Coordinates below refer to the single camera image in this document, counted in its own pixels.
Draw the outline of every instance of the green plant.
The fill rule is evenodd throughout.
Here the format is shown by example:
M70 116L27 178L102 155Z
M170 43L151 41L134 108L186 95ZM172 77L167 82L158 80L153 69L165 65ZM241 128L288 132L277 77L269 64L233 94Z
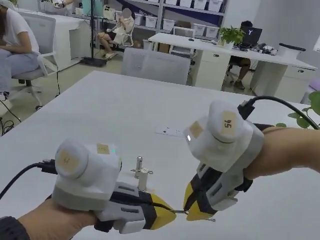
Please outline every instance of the green plant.
M13 5L17 5L17 3L18 3L18 0L9 0L10 2L12 2L13 3Z
M314 91L312 93L309 94L309 100L310 100L310 107L306 107L304 109L302 109L301 111L302 112L305 112L305 114L310 118L308 112L310 110L313 110L317 115L320 116L320 91ZM303 129L307 129L310 124L304 120L298 113L296 112L293 112L293 113L290 113L288 115L288 117L292 118L292 119L296 119L296 124L298 124L298 126L300 128L303 128ZM276 125L277 127L282 127L282 128L285 128L287 127L287 125L285 123L278 123Z
M221 34L221 41L227 44L240 44L245 35L245 32L242 31L240 28L234 28L232 26L231 28L220 28L219 33Z

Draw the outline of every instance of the white table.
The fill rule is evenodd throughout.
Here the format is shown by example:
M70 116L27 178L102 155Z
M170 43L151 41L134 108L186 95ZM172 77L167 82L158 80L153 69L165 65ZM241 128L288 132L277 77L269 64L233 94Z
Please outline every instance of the white table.
M83 97L83 92L91 97ZM249 97L210 89L94 71L61 96L0 138L0 189L25 166L53 158L67 137L81 143L114 143L119 147L123 169L119 180L137 184L130 172L136 157L153 170L148 187L181 209L185 187L196 173L198 161L184 138L155 134L158 126L184 128L208 114L212 100L234 105ZM253 122L295 126L285 106L256 103ZM53 190L56 176L34 169L23 175L0 201L0 216L28 212ZM179 215L156 230L120 235L86 228L75 240L313 240L319 235L320 174L295 169L257 179L239 202L210 221L187 222Z
M201 88L221 90L231 56L259 61L250 87L258 96L268 95L286 101L299 103L317 69L293 58L271 56L254 51L226 49L199 39L190 41L189 37L157 33L149 38L155 43L169 44L183 48L196 49L193 85Z
M56 19L54 37L54 60L62 71L90 56L90 21L75 17L51 15L38 11L17 8L17 12L43 15Z

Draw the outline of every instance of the person sitting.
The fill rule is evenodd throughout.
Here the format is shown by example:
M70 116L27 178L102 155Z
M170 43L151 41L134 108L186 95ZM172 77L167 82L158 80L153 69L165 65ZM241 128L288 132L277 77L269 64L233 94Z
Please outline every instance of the person sitting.
M39 67L39 45L25 19L0 4L0 93L9 92L12 76Z
M121 45L128 39L128 34L132 31L135 25L135 13L131 10L130 7L123 5L122 6L122 16L119 17L119 20L114 28L107 29L106 32L98 33L99 42L104 46L105 52L103 54L104 58L111 59L116 53L112 51L110 47L110 41Z
M251 21L243 21L241 23L241 27L252 27L252 26L253 26L253 24ZM231 81L230 83L231 84L234 83L235 88L238 88L240 90L244 90L245 86L243 85L242 80L244 79L246 74L249 72L249 69L251 66L250 59L239 57L239 56L231 56L229 64L241 67L238 79L235 81L235 83L234 83L234 81Z

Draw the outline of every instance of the white wall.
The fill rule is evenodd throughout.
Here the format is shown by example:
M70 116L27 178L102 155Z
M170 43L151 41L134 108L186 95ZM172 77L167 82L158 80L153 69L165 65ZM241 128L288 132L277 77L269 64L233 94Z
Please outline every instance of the white wall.
M254 21L263 29L260 42L305 48L298 59L320 69L320 53L313 51L320 35L319 9L319 0L263 0ZM316 78L320 79L320 70Z
M249 20L254 23L261 0L228 0L223 27L240 27L241 22Z

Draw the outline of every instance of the computer monitor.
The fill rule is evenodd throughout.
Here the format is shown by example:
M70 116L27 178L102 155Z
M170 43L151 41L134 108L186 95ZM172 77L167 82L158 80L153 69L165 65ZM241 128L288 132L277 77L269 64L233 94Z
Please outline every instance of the computer monitor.
M242 26L240 29L245 33L242 44L245 46L256 46L260 39L262 29L249 26Z

